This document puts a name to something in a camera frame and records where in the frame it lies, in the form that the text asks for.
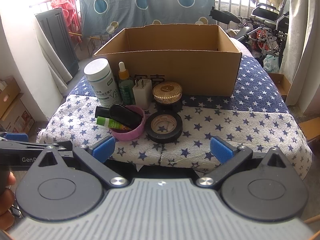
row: pink bowl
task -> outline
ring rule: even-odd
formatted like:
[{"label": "pink bowl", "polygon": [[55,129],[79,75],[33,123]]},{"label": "pink bowl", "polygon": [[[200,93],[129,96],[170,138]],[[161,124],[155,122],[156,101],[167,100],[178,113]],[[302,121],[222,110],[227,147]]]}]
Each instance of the pink bowl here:
[{"label": "pink bowl", "polygon": [[122,130],[115,130],[115,129],[110,129],[112,136],[114,138],[117,138],[119,141],[131,141],[137,137],[139,137],[140,135],[142,135],[142,133],[144,132],[144,124],[146,123],[146,115],[144,113],[144,110],[142,110],[140,107],[138,106],[125,106],[126,108],[140,114],[142,116],[142,121],[141,124],[139,124],[139,126],[130,131],[130,132],[125,132]]}]

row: blue fabric with white stars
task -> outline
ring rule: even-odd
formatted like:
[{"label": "blue fabric with white stars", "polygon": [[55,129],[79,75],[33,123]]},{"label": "blue fabric with white stars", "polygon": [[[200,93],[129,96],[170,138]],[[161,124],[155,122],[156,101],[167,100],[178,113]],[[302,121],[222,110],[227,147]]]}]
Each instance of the blue fabric with white stars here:
[{"label": "blue fabric with white stars", "polygon": [[[239,45],[239,48],[243,52],[242,69],[238,74],[241,80],[236,83],[234,97],[183,96],[183,109],[178,113],[183,121],[183,132],[177,141],[161,145],[151,141],[144,132],[132,141],[117,141],[111,159],[209,172],[220,164],[210,152],[210,139],[217,135],[234,146],[244,144],[258,152],[279,147],[304,178],[311,165],[311,150],[306,139],[287,112],[271,79],[244,47]],[[86,78],[82,78],[47,128],[40,131],[38,141],[71,140],[74,145],[92,145],[110,135],[108,128],[96,124],[94,112],[99,105]],[[145,113],[150,115],[155,111],[152,103]]]}]

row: white curtain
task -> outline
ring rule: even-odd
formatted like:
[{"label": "white curtain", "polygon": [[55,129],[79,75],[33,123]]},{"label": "white curtain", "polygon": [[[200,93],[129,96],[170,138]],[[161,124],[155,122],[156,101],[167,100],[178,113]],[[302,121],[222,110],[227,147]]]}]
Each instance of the white curtain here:
[{"label": "white curtain", "polygon": [[290,0],[289,33],[280,72],[292,84],[286,105],[295,105],[305,81],[317,27],[317,0]]},{"label": "white curtain", "polygon": [[50,69],[53,80],[56,83],[59,92],[62,94],[67,90],[68,87],[66,82],[70,81],[72,79],[72,76],[53,50],[35,16],[33,16],[33,26],[42,50],[42,54],[47,60],[47,65]]}]

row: hanging bed sheet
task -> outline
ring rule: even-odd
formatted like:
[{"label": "hanging bed sheet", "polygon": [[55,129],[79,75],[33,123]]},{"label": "hanging bed sheet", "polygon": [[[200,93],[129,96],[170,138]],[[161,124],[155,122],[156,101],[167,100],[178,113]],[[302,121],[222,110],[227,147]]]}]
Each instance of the hanging bed sheet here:
[{"label": "hanging bed sheet", "polygon": [[[220,163],[210,152],[210,139],[219,136],[234,146],[244,144],[254,151],[279,147],[304,178],[311,165],[311,150],[289,114],[277,88],[250,52],[234,40],[243,56],[231,97],[183,95],[183,133],[174,143],[157,144],[146,133],[132,141],[117,141],[111,159],[143,165],[194,168],[208,172]],[[75,146],[92,145],[111,134],[96,125],[99,106],[85,77],[68,95],[41,130],[38,142],[71,140]],[[152,103],[146,114],[154,113]]]},{"label": "hanging bed sheet", "polygon": [[84,36],[117,33],[149,24],[213,24],[215,0],[80,0]]}]

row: plastic bag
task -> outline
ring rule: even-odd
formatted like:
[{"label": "plastic bag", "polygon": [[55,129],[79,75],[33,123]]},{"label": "plastic bag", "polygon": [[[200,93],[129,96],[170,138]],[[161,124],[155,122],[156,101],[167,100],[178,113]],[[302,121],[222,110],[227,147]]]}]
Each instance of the plastic bag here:
[{"label": "plastic bag", "polygon": [[278,57],[267,55],[263,60],[263,69],[268,73],[279,73]]}]

